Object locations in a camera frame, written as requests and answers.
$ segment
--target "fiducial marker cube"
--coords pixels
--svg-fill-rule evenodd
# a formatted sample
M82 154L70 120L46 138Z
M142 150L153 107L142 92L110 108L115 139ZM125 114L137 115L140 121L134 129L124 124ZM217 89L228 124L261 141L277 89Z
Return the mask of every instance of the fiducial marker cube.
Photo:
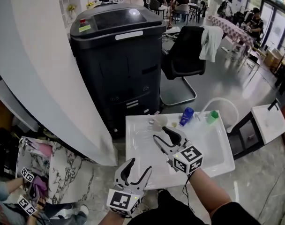
M107 198L107 207L111 211L132 217L133 212L141 203L141 196L110 189Z
M203 154L193 145L173 155L173 167L187 175L199 168L202 162Z

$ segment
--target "towel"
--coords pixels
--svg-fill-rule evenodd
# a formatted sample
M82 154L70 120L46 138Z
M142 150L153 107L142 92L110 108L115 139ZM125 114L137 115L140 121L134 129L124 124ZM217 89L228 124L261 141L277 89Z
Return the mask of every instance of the towel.
M223 30L220 27L203 26L201 45L202 50L199 56L201 60L215 62L217 49L222 41Z

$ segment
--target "potted plant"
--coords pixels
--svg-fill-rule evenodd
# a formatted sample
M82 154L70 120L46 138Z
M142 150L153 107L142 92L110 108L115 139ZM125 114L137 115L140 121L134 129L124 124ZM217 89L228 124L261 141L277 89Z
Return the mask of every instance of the potted plant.
M77 17L75 9L76 9L76 5L74 4L70 4L67 7L67 10L69 11L69 17L71 20L74 20Z

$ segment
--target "glass door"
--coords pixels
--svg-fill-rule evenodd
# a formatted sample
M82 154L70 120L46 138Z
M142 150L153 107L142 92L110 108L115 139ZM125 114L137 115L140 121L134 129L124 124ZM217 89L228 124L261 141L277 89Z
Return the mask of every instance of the glass door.
M270 22L270 26L270 33L268 34L265 44L270 49L274 49L278 47L285 30L285 13L280 10L276 10L275 18Z
M263 40L267 34L268 27L271 22L271 18L273 15L274 7L266 2L263 4L261 19L263 20Z

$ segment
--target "white sink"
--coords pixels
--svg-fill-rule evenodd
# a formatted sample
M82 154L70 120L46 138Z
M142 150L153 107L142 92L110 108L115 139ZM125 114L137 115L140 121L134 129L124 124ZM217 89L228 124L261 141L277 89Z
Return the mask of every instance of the white sink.
M233 155L229 140L219 116L218 120L210 126L207 134L194 134L193 123L184 127L179 125L181 113L164 114L168 118L168 126L176 122L177 129L182 130L193 145L204 155L202 169L210 176L218 176L235 169ZM153 135L160 135L163 139L170 141L165 132L154 132L149 124L150 117L127 116L126 117L126 160L135 158L129 181L136 182L143 172L151 165L153 172L150 176L146 190L169 188L184 185L187 176L182 172L175 172L166 162L165 155L155 144Z
M285 119L276 106L269 111L270 105L252 107L252 114L259 128L264 144L268 144L285 132Z

